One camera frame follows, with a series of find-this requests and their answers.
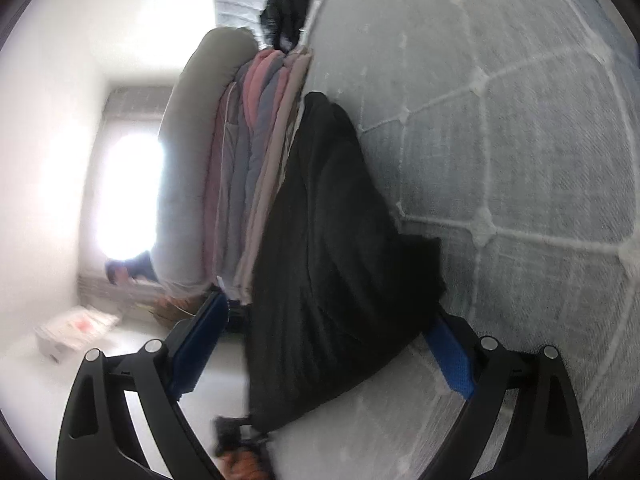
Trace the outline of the black garment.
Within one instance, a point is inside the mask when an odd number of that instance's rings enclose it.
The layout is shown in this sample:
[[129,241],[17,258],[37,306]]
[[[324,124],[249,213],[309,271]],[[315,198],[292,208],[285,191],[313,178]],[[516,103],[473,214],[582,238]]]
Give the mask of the black garment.
[[398,231],[347,113],[307,94],[254,265],[253,427],[276,431],[376,373],[434,326],[444,290],[439,242]]

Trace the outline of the beige folded garment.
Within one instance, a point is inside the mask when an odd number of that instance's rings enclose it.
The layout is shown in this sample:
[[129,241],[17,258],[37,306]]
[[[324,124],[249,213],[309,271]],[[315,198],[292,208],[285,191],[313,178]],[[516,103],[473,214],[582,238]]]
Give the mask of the beige folded garment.
[[306,47],[297,48],[289,54],[265,49],[258,53],[248,70],[248,87],[243,90],[247,125],[252,133],[262,129],[266,134],[258,142],[257,154],[262,158],[260,173],[254,191],[247,194],[250,209],[243,251],[233,278],[236,298],[241,304],[252,302],[254,264],[268,212],[282,181],[311,59],[311,50]]

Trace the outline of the white cardboard box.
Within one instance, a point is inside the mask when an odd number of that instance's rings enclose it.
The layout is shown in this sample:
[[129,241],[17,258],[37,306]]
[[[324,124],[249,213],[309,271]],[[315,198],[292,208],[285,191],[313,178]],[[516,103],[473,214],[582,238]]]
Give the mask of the white cardboard box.
[[40,353],[61,362],[72,354],[89,350],[102,339],[122,317],[93,307],[74,307],[35,328]]

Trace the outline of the black fluffy item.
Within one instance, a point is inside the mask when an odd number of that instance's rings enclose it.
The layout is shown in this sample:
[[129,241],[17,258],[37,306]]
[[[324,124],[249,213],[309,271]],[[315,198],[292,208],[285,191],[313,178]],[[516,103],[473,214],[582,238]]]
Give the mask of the black fluffy item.
[[310,0],[267,0],[259,24],[267,46],[284,53],[298,44]]

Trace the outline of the dark blue garment on floor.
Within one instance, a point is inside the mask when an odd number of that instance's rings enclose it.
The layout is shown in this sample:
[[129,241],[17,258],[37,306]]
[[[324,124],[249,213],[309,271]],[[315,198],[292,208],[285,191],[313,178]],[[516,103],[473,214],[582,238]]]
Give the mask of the dark blue garment on floor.
[[140,280],[158,282],[149,252],[142,252],[127,260],[108,260],[105,263],[105,275],[107,281],[116,286]]

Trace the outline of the white quilted bedspread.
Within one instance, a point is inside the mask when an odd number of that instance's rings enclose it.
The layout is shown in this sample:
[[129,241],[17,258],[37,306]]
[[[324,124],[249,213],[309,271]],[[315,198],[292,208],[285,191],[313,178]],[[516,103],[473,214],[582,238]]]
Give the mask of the white quilted bedspread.
[[307,86],[340,103],[442,303],[558,347],[596,469],[639,416],[639,63],[610,0],[323,0]]

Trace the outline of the grey folded top garment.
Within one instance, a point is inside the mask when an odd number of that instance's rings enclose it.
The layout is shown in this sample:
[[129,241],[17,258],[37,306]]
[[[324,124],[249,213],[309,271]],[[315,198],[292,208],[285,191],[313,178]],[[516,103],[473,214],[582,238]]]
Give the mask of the grey folded top garment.
[[206,32],[174,85],[160,123],[164,152],[151,261],[168,296],[198,296],[208,287],[203,263],[204,194],[215,120],[224,90],[258,51],[247,28]]

